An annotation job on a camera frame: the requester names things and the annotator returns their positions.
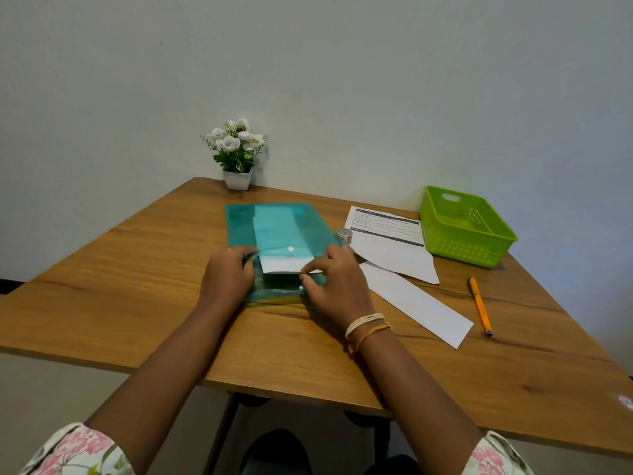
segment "white flower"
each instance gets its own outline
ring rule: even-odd
[[[237,122],[234,122],[233,120],[229,121],[228,127],[237,133],[247,132],[249,128],[248,121],[246,121],[245,118],[240,118],[237,120]]]
[[[248,140],[246,140],[246,143],[244,144],[244,149],[246,151],[257,150],[257,148],[259,148],[263,144],[264,144],[264,137],[262,137],[261,135],[251,134]]]
[[[209,133],[206,137],[215,142],[220,138],[224,138],[225,136],[226,130],[224,130],[223,128],[214,128],[213,131]]]
[[[239,148],[240,143],[241,141],[239,138],[233,138],[231,136],[228,136],[228,137],[224,137],[224,140],[217,140],[215,145],[217,146],[218,151],[225,151],[226,153],[231,153],[232,151],[235,151]]]

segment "orange pen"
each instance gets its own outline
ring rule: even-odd
[[[479,318],[481,318],[481,322],[484,324],[484,328],[486,329],[486,335],[491,337],[493,336],[493,328],[490,327],[490,320],[488,320],[488,314],[486,313],[484,300],[482,300],[481,298],[479,287],[477,286],[477,280],[474,277],[468,279],[468,287],[470,289],[470,292],[473,294],[473,298],[475,299],[477,311],[479,312]]]

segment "white pot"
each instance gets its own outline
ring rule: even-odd
[[[230,190],[248,190],[248,186],[251,184],[251,175],[253,174],[253,169],[247,174],[235,174],[233,172],[225,172],[222,170],[224,174],[224,181],[226,182],[226,186]]]

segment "wooden table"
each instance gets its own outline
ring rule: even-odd
[[[344,225],[351,205],[263,187],[229,191],[221,181],[194,178],[3,297],[0,347],[134,371],[185,319],[208,255],[226,247],[224,205],[273,202],[312,203],[333,230]],[[409,280],[475,323],[459,350],[372,296],[400,340],[480,427],[633,456],[633,410],[618,399],[633,399],[633,382],[512,256],[494,270],[437,257],[435,265],[439,286]],[[484,294],[492,339],[468,293],[470,276]],[[290,298],[250,303],[227,332],[205,381],[384,414],[366,374],[328,320]]]

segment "hand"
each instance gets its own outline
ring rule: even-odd
[[[306,275],[313,270],[327,276],[324,286]],[[348,246],[328,245],[321,258],[315,258],[301,271],[299,277],[312,303],[343,330],[354,320],[376,312],[365,274]]]
[[[255,281],[253,259],[243,266],[242,260],[257,251],[259,249],[254,246],[232,246],[212,254],[206,264],[194,312],[214,311],[228,321]]]

